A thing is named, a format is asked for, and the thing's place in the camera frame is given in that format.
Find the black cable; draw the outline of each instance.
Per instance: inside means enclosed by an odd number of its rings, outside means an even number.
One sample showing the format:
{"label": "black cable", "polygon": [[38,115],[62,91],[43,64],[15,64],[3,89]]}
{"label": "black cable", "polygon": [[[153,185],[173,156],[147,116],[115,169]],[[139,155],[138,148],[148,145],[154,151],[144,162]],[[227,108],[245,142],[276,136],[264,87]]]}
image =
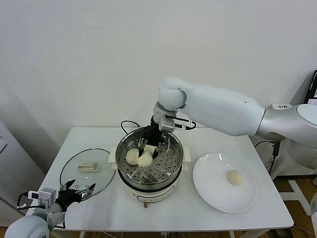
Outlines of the black cable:
{"label": "black cable", "polygon": [[124,124],[125,122],[130,122],[130,123],[133,123],[133,124],[137,125],[138,127],[140,127],[140,125],[137,124],[135,121],[132,121],[132,120],[123,120],[120,125],[121,125],[122,130],[123,130],[126,134],[128,134],[128,132],[123,128],[123,124]]}
{"label": "black cable", "polygon": [[29,206],[29,207],[18,207],[17,209],[18,210],[25,210],[25,209],[29,209],[29,208],[38,208],[38,207],[45,209],[44,206],[40,206],[40,205],[38,205],[38,206]]}
{"label": "black cable", "polygon": [[[167,117],[167,118],[172,118],[172,119],[175,119],[175,120],[180,120],[180,121],[189,122],[189,120],[183,119],[183,118],[177,118],[177,117],[173,117],[173,116],[169,116],[169,115],[166,115],[166,117]],[[191,123],[194,124],[194,126],[192,126],[192,127],[185,126],[185,130],[192,130],[192,129],[195,129],[195,128],[196,128],[196,126],[197,126],[196,122],[191,121]],[[175,127],[177,127],[177,128],[182,128],[182,125],[175,124]]]}
{"label": "black cable", "polygon": [[272,161],[271,167],[269,168],[268,174],[270,174],[270,173],[271,173],[271,171],[272,171],[272,168],[273,168],[273,165],[274,165],[274,161],[275,161],[275,159],[276,159],[276,156],[275,156],[275,155],[273,155],[273,161]]}
{"label": "black cable", "polygon": [[20,200],[21,200],[22,196],[26,196],[26,197],[27,197],[28,194],[29,194],[28,192],[24,192],[24,193],[22,193],[22,194],[19,196],[16,207],[19,207],[19,206],[20,206]]}
{"label": "black cable", "polygon": [[279,147],[280,147],[280,145],[281,145],[281,141],[276,141],[276,142],[274,142],[273,152],[272,152],[273,161],[272,161],[271,167],[269,168],[268,174],[270,174],[271,171],[272,171],[272,168],[273,168],[275,159],[276,159],[276,157],[278,156],[278,152],[279,152]]}
{"label": "black cable", "polygon": [[274,144],[274,142],[273,142],[273,141],[263,140],[263,141],[260,141],[259,143],[257,143],[257,144],[254,146],[254,148],[256,148],[258,145],[260,145],[260,144],[262,144],[262,143],[264,143],[264,142]]}
{"label": "black cable", "polygon": [[61,228],[61,229],[66,229],[66,225],[65,225],[65,222],[63,222],[63,226],[55,226],[54,228]]}

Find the white plate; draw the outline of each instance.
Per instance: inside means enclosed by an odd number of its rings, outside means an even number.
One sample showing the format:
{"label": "white plate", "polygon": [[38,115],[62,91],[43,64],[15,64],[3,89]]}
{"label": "white plate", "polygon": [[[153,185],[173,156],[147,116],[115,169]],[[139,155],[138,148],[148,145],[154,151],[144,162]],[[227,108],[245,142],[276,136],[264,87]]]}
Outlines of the white plate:
{"label": "white plate", "polygon": [[[257,186],[250,174],[244,171],[243,160],[227,154],[211,153],[201,157],[195,164],[193,179],[200,196],[214,208],[228,213],[248,210],[257,197]],[[245,183],[232,185],[227,179],[227,172],[239,170]]]}

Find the white table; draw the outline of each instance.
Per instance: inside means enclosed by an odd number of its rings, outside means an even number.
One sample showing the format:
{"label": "white table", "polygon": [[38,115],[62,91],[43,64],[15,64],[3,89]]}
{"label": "white table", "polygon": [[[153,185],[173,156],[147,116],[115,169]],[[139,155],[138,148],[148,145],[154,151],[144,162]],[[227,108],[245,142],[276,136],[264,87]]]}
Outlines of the white table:
{"label": "white table", "polygon": [[[41,189],[59,189],[59,175],[65,163],[88,148],[116,147],[124,136],[121,128],[75,127],[71,129],[55,158]],[[252,230],[242,237],[259,237],[269,229],[288,228],[293,220],[263,163],[247,136],[232,137],[210,128],[175,131],[183,146],[190,149],[192,163],[182,171],[173,194],[144,208],[125,191],[117,172],[99,194],[81,204],[72,204],[66,213],[67,230],[75,231],[236,231]],[[254,205],[237,214],[220,212],[209,206],[197,193],[192,179],[195,162],[210,152],[241,154],[258,187]]]}

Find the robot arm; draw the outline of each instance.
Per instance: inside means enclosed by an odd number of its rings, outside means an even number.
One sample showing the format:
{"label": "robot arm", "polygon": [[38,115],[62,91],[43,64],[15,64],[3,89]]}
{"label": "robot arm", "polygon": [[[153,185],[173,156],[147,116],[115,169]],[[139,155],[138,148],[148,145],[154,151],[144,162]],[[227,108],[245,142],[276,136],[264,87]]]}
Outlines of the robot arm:
{"label": "robot arm", "polygon": [[169,115],[182,112],[198,123],[228,135],[258,135],[291,140],[317,148],[317,106],[299,105],[266,110],[243,94],[168,78],[160,86],[153,120],[159,129],[173,130]]}
{"label": "robot arm", "polygon": [[[60,186],[56,201],[55,198],[47,199],[47,196],[43,198],[43,201],[39,198],[39,204],[42,204],[43,208],[36,208],[31,216],[25,216],[13,222],[6,230],[4,238],[49,238],[52,229],[57,227],[57,224],[65,225],[67,208],[74,202],[80,203],[90,198],[96,186],[94,183],[83,190],[70,189],[74,182],[75,180],[71,180]],[[46,194],[48,191],[54,191],[54,196],[56,194],[53,189],[44,188],[42,191]]]}

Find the glass lid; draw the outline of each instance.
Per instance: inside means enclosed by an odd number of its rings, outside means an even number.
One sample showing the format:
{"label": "glass lid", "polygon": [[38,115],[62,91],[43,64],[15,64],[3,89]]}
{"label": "glass lid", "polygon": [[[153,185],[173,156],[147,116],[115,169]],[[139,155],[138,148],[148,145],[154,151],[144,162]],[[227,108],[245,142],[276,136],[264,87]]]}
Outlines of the glass lid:
{"label": "glass lid", "polygon": [[108,163],[110,153],[104,149],[87,149],[74,155],[60,173],[59,182],[75,179],[71,189],[82,190],[96,183],[93,195],[104,190],[111,182],[115,170]]}

